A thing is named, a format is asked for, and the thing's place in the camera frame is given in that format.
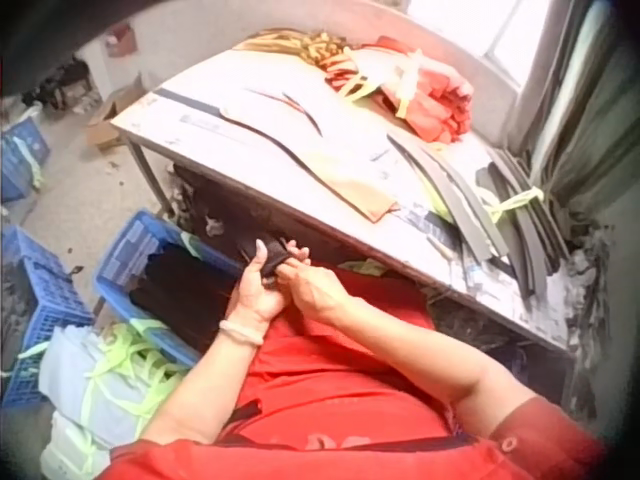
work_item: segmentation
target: red shirt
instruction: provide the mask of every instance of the red shirt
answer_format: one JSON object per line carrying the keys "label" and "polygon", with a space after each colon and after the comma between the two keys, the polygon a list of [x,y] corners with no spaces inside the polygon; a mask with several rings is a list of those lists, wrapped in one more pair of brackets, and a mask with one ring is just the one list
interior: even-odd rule
{"label": "red shirt", "polygon": [[[336,273],[352,295],[433,328],[411,284]],[[103,480],[569,478],[585,473],[601,454],[542,398],[513,412],[492,440],[453,435],[446,407],[294,308],[274,320],[237,405],[215,445],[138,441],[112,451]]]}

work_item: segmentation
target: hand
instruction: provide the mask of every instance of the hand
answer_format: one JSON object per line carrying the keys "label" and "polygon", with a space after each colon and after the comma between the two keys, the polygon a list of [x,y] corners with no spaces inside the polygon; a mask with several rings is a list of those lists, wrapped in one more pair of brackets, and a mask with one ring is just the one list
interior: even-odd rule
{"label": "hand", "polygon": [[[287,250],[296,261],[309,263],[309,249],[297,248],[296,241],[287,243]],[[267,247],[256,240],[256,256],[245,268],[233,289],[227,307],[227,320],[238,322],[264,335],[271,320],[289,303],[290,295],[280,284],[265,286],[260,269],[267,261]]]}
{"label": "hand", "polygon": [[290,258],[276,268],[278,282],[291,290],[296,306],[305,317],[331,323],[332,317],[353,300],[331,270],[312,267]]}

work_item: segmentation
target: table leg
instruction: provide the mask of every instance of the table leg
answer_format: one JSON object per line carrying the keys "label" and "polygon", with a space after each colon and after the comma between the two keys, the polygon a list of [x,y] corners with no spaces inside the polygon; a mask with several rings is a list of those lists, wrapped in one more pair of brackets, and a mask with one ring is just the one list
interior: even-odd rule
{"label": "table leg", "polygon": [[149,188],[151,188],[151,191],[156,196],[156,199],[158,200],[158,202],[160,202],[162,209],[169,215],[169,217],[173,218],[175,216],[175,212],[173,211],[171,202],[162,190],[162,187],[160,186],[160,182],[158,182],[156,175],[153,173],[153,170],[151,169],[151,166],[147,161],[147,157],[145,157],[144,152],[142,151],[142,147],[129,139],[125,139],[125,142],[129,147],[129,151],[131,152],[133,159],[138,164],[138,168],[147,181],[147,185],[149,185]]}

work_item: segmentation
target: tan leather piece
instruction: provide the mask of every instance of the tan leather piece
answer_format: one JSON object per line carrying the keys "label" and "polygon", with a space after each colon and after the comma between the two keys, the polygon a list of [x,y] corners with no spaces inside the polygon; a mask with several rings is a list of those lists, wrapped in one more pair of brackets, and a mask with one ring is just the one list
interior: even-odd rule
{"label": "tan leather piece", "polygon": [[397,208],[393,197],[363,181],[362,162],[338,151],[318,135],[312,122],[296,109],[259,95],[234,98],[220,108],[222,116],[261,133],[287,151],[325,186],[372,222]]}

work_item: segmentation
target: cardboard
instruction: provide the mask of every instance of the cardboard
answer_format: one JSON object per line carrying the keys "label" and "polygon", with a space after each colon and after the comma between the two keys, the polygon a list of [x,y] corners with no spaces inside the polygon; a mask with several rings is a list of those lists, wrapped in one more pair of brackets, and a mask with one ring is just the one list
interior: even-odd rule
{"label": "cardboard", "polygon": [[113,92],[93,114],[85,129],[87,144],[107,149],[123,143],[118,131],[111,125],[111,119],[122,113],[129,105],[142,97],[147,91],[142,86],[140,75],[126,87]]}

